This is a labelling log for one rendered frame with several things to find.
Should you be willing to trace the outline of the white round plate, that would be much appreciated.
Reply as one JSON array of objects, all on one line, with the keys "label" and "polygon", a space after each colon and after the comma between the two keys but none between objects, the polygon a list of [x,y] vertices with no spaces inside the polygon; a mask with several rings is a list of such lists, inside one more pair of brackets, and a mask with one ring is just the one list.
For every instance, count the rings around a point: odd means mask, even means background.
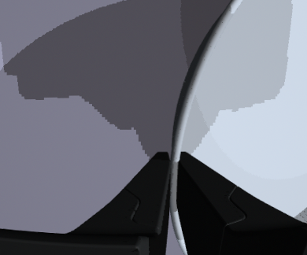
[{"label": "white round plate", "polygon": [[190,63],[170,158],[172,226],[187,255],[180,152],[307,223],[307,0],[231,0]]}]

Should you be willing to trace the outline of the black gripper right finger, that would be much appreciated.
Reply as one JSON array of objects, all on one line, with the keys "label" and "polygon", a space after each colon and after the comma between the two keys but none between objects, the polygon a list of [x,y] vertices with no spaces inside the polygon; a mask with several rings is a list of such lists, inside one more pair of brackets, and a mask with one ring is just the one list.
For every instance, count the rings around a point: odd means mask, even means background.
[{"label": "black gripper right finger", "polygon": [[176,204],[187,255],[307,255],[307,223],[188,152],[180,152]]}]

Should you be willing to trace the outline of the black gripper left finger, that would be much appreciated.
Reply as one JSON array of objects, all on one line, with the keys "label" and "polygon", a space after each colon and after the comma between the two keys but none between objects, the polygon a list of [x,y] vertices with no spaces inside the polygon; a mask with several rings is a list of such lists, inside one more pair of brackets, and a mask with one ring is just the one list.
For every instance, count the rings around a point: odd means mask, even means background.
[{"label": "black gripper left finger", "polygon": [[157,152],[105,207],[66,234],[0,228],[0,255],[165,255],[171,162]]}]

